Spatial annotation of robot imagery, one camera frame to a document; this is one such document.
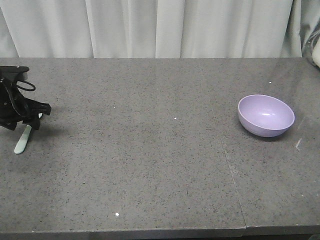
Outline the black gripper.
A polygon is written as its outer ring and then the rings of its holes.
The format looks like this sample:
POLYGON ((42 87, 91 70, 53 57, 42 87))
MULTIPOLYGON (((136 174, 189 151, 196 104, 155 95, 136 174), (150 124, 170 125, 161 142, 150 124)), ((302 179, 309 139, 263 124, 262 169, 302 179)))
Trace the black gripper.
POLYGON ((29 70, 27 66, 0 67, 0 125, 6 129, 13 131, 18 122, 22 121, 34 130, 39 130, 39 117, 28 118, 35 114, 51 114, 52 107, 48 103, 25 98, 19 91, 22 87, 18 82, 25 82, 24 74, 29 70))

